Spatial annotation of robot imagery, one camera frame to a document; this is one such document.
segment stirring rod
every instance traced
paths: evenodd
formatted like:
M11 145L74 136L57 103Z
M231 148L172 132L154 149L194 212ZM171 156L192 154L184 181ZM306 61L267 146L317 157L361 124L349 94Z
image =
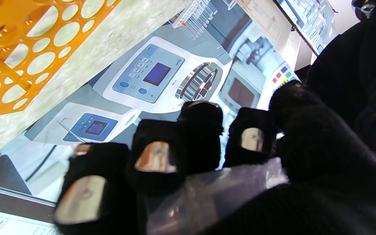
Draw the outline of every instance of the stirring rod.
M63 127L67 132L69 132L71 135L73 135L77 140L79 140L81 143L86 143L85 140L83 140L81 137L75 135L75 133L73 133L71 130L69 130L69 128L67 128L65 125L63 125L62 123L58 122L59 125L61 127Z

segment wire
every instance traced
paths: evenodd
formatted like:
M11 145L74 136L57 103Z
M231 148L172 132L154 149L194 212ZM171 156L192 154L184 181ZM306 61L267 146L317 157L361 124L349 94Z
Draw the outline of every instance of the wire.
M49 151L49 153L46 155L46 157L43 159L43 161L40 163L40 165L31 173L27 179L25 179L26 182L28 182L36 173L40 170L40 168L43 166L43 164L47 161L47 159L50 157L52 152L56 149L57 145L53 146L53 148Z

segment round knob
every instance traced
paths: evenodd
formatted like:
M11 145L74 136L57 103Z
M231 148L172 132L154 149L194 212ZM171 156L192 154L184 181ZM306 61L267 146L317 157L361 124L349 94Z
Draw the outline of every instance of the round knob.
M182 81L176 91L176 98L187 102L204 98L213 86L216 74L217 70L213 70L209 63L198 66Z

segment lcd display screen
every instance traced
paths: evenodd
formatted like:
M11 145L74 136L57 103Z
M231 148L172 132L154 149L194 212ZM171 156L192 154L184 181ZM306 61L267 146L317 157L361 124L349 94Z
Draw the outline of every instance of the lcd display screen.
M152 68L152 70L146 75L143 81L155 86L159 86L159 84L163 81L163 79L166 77L169 71L170 68L168 66L163 65L161 63L157 63Z
M231 85L228 95L242 107L249 108L251 108L253 99L255 98L255 95L236 78L234 78L233 85Z
M106 126L107 124L105 122L94 121L85 132L89 134L99 135Z

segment blue control panel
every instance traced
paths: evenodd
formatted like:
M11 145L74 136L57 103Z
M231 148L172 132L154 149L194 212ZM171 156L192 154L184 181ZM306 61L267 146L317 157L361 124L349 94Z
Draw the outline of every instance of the blue control panel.
M98 116L91 113L85 113L71 131L85 139L104 141L111 133L118 121L107 117ZM64 141L79 142L72 134L68 133Z
M123 72L112 89L155 103L185 59L149 44Z

